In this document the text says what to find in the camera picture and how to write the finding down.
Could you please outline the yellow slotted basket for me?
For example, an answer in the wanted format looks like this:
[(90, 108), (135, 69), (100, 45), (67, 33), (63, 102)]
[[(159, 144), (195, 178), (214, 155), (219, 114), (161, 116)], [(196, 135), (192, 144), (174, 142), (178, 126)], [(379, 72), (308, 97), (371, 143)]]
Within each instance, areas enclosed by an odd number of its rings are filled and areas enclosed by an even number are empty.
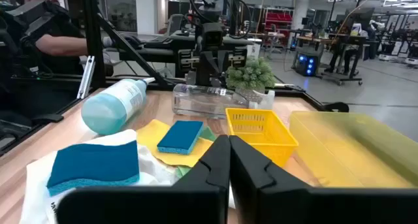
[(228, 133), (240, 137), (280, 167), (298, 142), (272, 110), (227, 108)]

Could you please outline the white cloth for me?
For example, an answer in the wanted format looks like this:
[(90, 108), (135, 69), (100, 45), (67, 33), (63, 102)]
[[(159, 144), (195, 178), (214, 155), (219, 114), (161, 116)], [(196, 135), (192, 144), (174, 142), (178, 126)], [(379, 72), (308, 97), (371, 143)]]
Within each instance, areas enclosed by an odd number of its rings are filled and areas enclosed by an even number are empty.
[[(116, 146), (130, 141), (137, 142), (137, 133), (131, 129), (113, 135), (102, 136), (80, 144), (100, 144)], [(20, 224), (56, 224), (57, 207), (64, 196), (87, 187), (77, 187), (55, 196), (50, 196), (46, 184), (58, 151), (52, 152), (27, 166), (25, 199)], [(129, 186), (172, 186), (179, 179), (151, 154), (151, 151), (137, 142), (140, 179), (131, 185), (89, 186), (89, 187), (129, 187)]]

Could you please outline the computer tower blue lights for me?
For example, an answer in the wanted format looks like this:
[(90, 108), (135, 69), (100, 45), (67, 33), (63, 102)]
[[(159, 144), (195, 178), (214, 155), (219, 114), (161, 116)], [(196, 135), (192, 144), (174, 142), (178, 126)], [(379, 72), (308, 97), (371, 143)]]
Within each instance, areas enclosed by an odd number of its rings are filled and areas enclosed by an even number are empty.
[(302, 76), (317, 76), (323, 49), (296, 47), (295, 52), (291, 68)]

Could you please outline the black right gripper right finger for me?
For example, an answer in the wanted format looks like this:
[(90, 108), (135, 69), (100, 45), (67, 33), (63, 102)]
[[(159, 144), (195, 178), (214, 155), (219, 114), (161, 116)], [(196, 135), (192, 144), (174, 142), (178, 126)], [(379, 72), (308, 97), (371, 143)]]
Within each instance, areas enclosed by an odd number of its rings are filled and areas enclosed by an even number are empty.
[(245, 224), (418, 224), (418, 189), (312, 187), (238, 136), (230, 179)]

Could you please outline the clear spray bottle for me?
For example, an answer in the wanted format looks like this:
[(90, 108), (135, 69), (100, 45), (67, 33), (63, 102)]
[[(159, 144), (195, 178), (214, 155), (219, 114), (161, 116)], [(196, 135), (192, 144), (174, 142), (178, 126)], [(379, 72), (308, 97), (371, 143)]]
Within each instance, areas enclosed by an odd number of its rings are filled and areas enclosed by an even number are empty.
[(227, 108), (270, 110), (275, 92), (193, 86), (178, 84), (173, 89), (172, 111), (175, 114), (225, 119)]

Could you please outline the blue wavy sponge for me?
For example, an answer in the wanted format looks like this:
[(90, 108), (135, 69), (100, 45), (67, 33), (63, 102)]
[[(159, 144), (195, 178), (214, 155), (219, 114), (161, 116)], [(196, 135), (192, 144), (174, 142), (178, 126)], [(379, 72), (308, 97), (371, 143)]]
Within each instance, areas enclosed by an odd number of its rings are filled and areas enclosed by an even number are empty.
[(75, 144), (57, 152), (46, 187), (55, 196), (77, 187), (131, 185), (139, 179), (136, 141)]

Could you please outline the green cloth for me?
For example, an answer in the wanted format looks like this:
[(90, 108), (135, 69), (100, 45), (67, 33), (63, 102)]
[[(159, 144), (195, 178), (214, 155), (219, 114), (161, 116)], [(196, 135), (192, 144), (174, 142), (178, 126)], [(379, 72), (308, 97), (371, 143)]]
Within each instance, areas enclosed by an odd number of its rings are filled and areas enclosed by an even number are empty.
[[(211, 141), (214, 141), (217, 138), (217, 136), (213, 133), (213, 131), (209, 127), (205, 127), (203, 129), (200, 137), (206, 140), (211, 140)], [(191, 170), (190, 167), (179, 165), (176, 168), (176, 176), (178, 178), (181, 178), (184, 175), (186, 175), (190, 170)]]

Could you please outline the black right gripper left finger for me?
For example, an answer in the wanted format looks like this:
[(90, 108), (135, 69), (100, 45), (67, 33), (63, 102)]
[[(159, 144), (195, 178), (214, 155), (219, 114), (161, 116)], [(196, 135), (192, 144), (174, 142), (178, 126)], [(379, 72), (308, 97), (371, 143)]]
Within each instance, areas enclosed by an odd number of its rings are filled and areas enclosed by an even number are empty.
[(217, 137), (172, 186), (87, 187), (64, 196), (58, 224), (226, 224), (231, 142)]

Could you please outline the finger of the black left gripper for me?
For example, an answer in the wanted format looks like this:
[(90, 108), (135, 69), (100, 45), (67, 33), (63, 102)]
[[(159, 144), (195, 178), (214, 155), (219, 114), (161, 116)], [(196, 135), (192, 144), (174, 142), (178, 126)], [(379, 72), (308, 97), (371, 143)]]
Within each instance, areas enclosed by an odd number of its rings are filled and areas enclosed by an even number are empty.
[(213, 54), (211, 51), (204, 51), (200, 53), (199, 57), (199, 85), (210, 86), (211, 74), (214, 71), (213, 68)]
[(223, 77), (224, 68), (227, 67), (229, 62), (229, 52), (227, 50), (218, 50), (216, 57), (216, 80), (221, 86), (225, 85), (225, 78)]

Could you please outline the blue rectangular sponge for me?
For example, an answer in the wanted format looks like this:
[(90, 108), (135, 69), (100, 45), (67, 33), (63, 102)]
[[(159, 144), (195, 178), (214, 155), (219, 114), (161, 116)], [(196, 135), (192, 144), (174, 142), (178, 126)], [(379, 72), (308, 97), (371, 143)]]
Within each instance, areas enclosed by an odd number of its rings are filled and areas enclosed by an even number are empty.
[(189, 155), (202, 130), (202, 121), (177, 121), (157, 144), (157, 149), (163, 153)]

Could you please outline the blue liquid spray bottle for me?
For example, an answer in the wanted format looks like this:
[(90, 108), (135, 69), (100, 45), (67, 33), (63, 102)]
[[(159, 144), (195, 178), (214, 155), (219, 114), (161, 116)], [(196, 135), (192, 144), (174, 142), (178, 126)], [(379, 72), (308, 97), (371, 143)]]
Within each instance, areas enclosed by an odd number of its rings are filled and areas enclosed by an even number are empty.
[(90, 97), (82, 106), (84, 123), (99, 135), (117, 133), (146, 102), (146, 89), (154, 78), (123, 79)]

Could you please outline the yellow translucent tray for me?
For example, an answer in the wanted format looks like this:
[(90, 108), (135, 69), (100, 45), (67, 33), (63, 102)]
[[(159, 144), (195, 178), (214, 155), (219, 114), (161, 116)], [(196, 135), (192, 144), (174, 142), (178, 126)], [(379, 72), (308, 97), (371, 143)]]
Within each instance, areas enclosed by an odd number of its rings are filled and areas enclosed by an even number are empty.
[(371, 116), (294, 111), (289, 130), (322, 187), (418, 188), (418, 142)]

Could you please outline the red storage shelf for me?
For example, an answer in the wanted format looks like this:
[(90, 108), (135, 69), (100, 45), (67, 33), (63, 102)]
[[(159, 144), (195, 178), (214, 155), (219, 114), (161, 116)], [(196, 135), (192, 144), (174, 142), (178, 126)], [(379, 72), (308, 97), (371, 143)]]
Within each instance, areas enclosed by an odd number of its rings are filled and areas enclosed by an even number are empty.
[(268, 8), (265, 12), (265, 31), (277, 32), (289, 37), (293, 23), (293, 10)]

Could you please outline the silver metal bracket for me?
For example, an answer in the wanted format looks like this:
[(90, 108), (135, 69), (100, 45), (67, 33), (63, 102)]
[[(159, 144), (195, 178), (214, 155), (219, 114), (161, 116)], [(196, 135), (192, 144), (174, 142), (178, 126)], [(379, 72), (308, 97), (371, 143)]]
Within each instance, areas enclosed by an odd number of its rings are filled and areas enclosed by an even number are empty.
[(88, 96), (94, 69), (95, 69), (95, 57), (88, 56), (85, 67), (84, 67), (84, 73), (80, 82), (79, 90), (77, 93), (77, 99), (84, 99), (86, 96)]

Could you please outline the yellow cloth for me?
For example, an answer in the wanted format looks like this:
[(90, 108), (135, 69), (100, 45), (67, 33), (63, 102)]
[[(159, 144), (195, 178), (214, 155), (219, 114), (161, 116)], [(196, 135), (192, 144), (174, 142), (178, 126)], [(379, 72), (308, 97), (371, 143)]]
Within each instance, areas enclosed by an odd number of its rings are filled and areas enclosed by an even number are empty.
[(157, 149), (157, 144), (169, 129), (169, 125), (159, 120), (152, 120), (149, 124), (137, 130), (137, 142), (142, 146), (146, 146), (154, 157), (167, 165), (193, 167), (213, 144), (213, 141), (199, 137), (193, 151), (189, 155), (160, 153)]

